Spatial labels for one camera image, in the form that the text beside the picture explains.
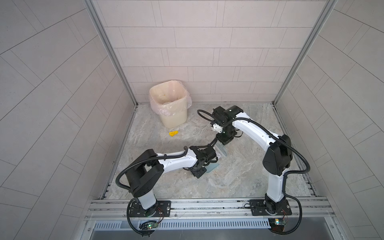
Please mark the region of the pale green hand brush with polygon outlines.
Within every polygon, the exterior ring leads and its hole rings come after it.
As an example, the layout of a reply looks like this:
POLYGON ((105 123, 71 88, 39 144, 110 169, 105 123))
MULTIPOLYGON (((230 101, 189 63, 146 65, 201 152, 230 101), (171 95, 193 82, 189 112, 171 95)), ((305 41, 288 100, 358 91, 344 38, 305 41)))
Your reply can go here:
POLYGON ((222 156, 224 157, 228 156, 228 151, 221 142, 216 143, 216 148, 220 151, 222 156))

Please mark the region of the yellow paper scrap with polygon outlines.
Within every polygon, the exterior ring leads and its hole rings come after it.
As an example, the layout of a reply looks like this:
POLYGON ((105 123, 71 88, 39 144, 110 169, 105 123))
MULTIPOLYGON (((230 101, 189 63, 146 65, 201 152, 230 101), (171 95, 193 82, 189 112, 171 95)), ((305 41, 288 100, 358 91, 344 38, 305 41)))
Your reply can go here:
POLYGON ((171 137, 173 137, 173 136, 177 135, 178 133, 179 133, 179 131, 172 131, 172 132, 169 132, 169 135, 171 137))

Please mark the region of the pale green dustpan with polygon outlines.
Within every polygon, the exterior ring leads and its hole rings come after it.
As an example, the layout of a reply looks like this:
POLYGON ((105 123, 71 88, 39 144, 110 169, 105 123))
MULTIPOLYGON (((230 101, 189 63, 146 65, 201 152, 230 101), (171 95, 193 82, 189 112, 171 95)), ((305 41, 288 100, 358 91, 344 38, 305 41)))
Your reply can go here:
POLYGON ((220 164, 218 163, 210 163, 209 165, 205 166, 206 168, 206 173, 212 172, 215 168, 217 168, 220 164))

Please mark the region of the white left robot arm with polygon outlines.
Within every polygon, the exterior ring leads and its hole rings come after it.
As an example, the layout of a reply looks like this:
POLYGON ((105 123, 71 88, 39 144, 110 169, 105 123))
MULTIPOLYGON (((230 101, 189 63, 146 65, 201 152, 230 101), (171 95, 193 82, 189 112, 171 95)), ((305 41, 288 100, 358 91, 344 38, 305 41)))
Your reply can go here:
POLYGON ((131 193, 143 211, 151 215, 158 207, 153 188, 160 177, 183 169, 200 178, 207 172, 207 166, 218 161, 214 149, 217 141, 214 138, 205 146, 185 146, 183 151, 170 154, 157 154, 153 149, 148 149, 117 175, 115 183, 131 193))

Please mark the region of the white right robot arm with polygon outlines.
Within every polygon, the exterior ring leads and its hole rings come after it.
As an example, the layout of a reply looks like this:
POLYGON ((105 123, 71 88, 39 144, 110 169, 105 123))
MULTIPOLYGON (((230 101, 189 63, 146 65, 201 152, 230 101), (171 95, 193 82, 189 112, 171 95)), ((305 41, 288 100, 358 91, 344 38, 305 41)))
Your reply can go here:
POLYGON ((237 131, 242 131, 265 151, 263 167, 269 173, 269 180, 264 209, 269 215, 282 212, 288 205, 288 175, 306 174, 311 170, 307 159, 292 147, 290 137, 270 132, 238 106, 226 110, 217 107, 211 114, 205 110, 197 110, 197 113, 211 123, 212 129, 217 132, 216 140, 223 145, 236 138, 237 131))

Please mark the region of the cream plastic trash bin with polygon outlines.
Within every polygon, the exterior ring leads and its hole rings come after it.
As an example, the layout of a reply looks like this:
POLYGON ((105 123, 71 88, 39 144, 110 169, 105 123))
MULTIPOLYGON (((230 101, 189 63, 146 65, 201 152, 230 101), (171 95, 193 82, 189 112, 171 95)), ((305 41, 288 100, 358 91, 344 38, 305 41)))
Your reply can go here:
POLYGON ((173 129, 187 121, 192 98, 180 81, 171 80, 150 88, 149 99, 166 128, 173 129))

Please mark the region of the clear plastic bin liner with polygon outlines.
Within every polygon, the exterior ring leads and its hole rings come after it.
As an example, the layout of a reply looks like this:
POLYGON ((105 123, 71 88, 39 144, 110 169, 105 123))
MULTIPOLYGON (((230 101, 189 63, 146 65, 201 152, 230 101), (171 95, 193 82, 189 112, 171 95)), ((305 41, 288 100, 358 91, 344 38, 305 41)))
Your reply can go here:
POLYGON ((149 90, 152 110, 158 115, 173 116, 192 106, 192 98, 182 82, 171 80, 149 90))

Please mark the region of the left circuit board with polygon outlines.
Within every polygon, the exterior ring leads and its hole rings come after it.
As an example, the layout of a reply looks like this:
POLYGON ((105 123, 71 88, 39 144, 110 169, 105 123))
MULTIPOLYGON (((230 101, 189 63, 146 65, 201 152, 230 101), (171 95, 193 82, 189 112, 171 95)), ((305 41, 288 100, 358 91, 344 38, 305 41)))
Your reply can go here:
POLYGON ((157 221, 147 221, 140 225, 140 230, 142 231, 150 231, 152 229, 157 228, 159 223, 157 221))

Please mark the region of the circuit board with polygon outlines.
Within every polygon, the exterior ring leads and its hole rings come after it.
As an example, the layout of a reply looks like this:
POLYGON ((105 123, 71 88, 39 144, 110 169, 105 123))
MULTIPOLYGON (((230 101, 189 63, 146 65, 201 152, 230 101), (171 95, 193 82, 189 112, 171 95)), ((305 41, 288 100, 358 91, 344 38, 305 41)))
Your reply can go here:
POLYGON ((285 226, 287 224, 286 220, 281 219, 268 219, 270 224, 270 231, 271 232, 277 232, 278 234, 283 233, 285 230, 285 226))
POLYGON ((157 221, 147 221, 140 225, 140 230, 142 231, 150 231, 152 229, 157 228, 159 223, 157 221))

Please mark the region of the right circuit board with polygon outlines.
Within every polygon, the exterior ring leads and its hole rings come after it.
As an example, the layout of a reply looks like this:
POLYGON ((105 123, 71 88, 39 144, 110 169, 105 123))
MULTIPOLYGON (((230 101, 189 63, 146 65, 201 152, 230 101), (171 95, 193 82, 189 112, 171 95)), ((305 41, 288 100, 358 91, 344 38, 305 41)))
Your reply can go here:
POLYGON ((285 230, 285 226, 287 224, 286 220, 281 219, 268 219, 270 224, 270 231, 271 232, 277 232, 278 234, 283 233, 285 230))

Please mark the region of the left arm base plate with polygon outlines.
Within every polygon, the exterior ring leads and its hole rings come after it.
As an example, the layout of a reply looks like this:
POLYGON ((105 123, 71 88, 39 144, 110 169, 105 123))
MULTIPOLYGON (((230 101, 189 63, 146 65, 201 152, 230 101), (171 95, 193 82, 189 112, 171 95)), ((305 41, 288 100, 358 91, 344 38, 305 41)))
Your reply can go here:
POLYGON ((133 218, 159 218, 169 217, 171 201, 157 201, 155 205, 144 209, 138 200, 134 200, 127 208, 127 215, 133 218))

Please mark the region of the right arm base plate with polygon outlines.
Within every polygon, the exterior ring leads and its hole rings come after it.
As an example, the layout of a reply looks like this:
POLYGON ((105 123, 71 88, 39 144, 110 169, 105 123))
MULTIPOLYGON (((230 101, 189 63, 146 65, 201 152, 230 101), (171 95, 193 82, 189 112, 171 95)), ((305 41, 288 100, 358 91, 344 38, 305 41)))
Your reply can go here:
POLYGON ((253 216, 282 216, 292 215, 292 210, 286 198, 275 203, 273 200, 249 200, 253 216))

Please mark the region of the aluminium front rail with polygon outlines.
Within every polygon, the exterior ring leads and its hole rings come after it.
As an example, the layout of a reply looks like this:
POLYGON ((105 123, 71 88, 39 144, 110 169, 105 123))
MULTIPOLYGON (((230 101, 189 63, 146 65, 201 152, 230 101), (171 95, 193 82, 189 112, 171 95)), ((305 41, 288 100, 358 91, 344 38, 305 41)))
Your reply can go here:
POLYGON ((85 219, 94 229, 123 229, 130 219, 136 229, 147 221, 159 221, 158 230, 210 230, 210 229, 269 229, 268 219, 285 219, 295 225, 299 216, 320 218, 327 223, 335 213, 326 197, 300 197, 297 203, 289 199, 292 215, 253 216, 249 200, 254 199, 173 199, 169 217, 133 218, 127 215, 129 200, 93 201, 85 219))

